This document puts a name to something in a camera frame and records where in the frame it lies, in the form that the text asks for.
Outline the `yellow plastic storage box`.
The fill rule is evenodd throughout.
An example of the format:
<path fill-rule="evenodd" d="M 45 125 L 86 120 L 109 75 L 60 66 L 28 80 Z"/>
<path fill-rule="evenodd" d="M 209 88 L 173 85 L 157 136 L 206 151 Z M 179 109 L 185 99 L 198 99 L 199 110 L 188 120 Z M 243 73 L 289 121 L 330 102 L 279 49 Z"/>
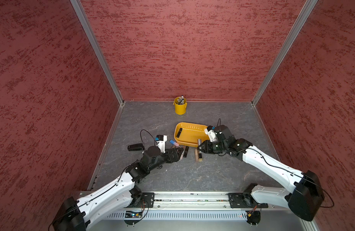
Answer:
<path fill-rule="evenodd" d="M 178 130 L 182 128 L 182 133 L 179 138 L 176 137 Z M 206 125 L 180 122 L 176 125 L 174 131 L 174 140 L 183 146 L 198 147 L 198 139 L 201 141 L 209 140 L 208 135 L 205 134 L 204 129 Z"/>

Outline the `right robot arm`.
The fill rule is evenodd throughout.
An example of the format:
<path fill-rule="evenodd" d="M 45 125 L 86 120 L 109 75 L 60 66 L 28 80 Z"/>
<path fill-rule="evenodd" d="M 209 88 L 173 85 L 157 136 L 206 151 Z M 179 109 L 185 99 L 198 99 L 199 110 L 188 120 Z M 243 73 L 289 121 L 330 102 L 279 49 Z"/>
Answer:
<path fill-rule="evenodd" d="M 228 154 L 252 165 L 277 181 L 281 187 L 249 187 L 250 198 L 258 204 L 272 204 L 290 209 L 299 218 L 312 221 L 325 200 L 318 176 L 302 172 L 270 157 L 245 139 L 233 142 L 204 141 L 198 150 L 205 154 Z"/>

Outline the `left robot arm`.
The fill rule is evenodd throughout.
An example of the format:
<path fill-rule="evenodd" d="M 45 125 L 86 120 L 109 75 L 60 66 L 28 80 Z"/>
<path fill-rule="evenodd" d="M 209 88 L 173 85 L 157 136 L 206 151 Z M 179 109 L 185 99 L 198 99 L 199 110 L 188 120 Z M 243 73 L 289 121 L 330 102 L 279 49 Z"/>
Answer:
<path fill-rule="evenodd" d="M 49 225 L 55 231 L 87 231 L 112 212 L 133 205 L 141 212 L 134 217 L 145 218 L 153 207 L 154 194 L 143 193 L 138 184 L 150 172 L 163 164 L 178 162 L 183 156 L 184 148 L 170 148 L 164 152 L 157 146 L 144 151 L 140 160 L 127 166 L 115 180 L 75 200 L 66 199 Z"/>

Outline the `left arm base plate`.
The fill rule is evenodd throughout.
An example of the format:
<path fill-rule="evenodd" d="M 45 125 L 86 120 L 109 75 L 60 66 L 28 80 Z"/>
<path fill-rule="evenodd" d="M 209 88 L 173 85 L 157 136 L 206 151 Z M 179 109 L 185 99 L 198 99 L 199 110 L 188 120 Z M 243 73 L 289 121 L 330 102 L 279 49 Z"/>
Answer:
<path fill-rule="evenodd" d="M 155 193 L 154 192 L 142 192 L 133 198 L 130 208 L 144 208 L 147 206 L 149 208 L 153 207 Z"/>

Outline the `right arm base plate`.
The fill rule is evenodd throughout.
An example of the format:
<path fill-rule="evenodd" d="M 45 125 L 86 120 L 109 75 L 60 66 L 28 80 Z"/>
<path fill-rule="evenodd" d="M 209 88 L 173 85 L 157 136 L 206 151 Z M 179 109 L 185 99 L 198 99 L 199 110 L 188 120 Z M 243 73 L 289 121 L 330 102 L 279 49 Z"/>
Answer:
<path fill-rule="evenodd" d="M 229 193 L 228 200 L 231 208 L 243 208 L 243 209 L 253 209 L 253 208 L 268 208 L 268 204 L 257 203 L 250 194 L 244 193 Z"/>

